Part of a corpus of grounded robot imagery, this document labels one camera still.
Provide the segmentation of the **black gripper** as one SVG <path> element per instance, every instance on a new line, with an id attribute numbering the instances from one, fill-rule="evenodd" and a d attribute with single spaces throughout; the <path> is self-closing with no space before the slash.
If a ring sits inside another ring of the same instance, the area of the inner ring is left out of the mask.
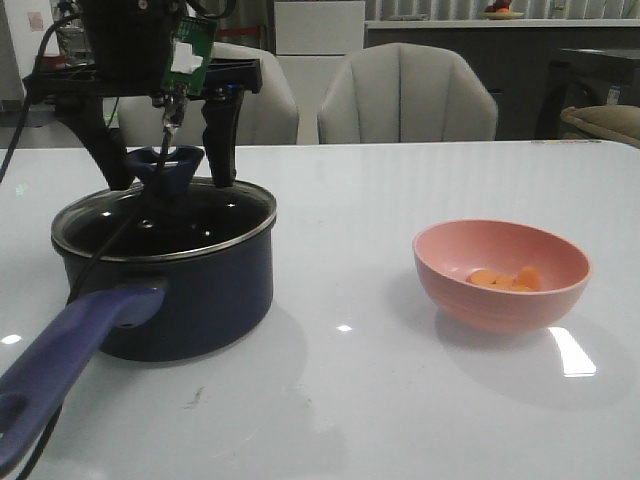
<path id="1" fill-rule="evenodd" d="M 236 178 L 235 147 L 244 90 L 262 88 L 258 60 L 218 60 L 212 51 L 203 90 L 186 96 L 161 89 L 172 36 L 183 17 L 217 22 L 229 16 L 235 2 L 210 12 L 197 1 L 81 1 L 81 20 L 93 54 L 87 65 L 44 70 L 35 67 L 25 77 L 26 92 L 35 103 L 59 98 L 59 121 L 93 158 L 111 190 L 126 190 L 134 176 L 124 165 L 126 148 L 104 120 L 105 97 L 167 95 L 207 99 L 203 146 L 216 187 L 231 187 Z"/>

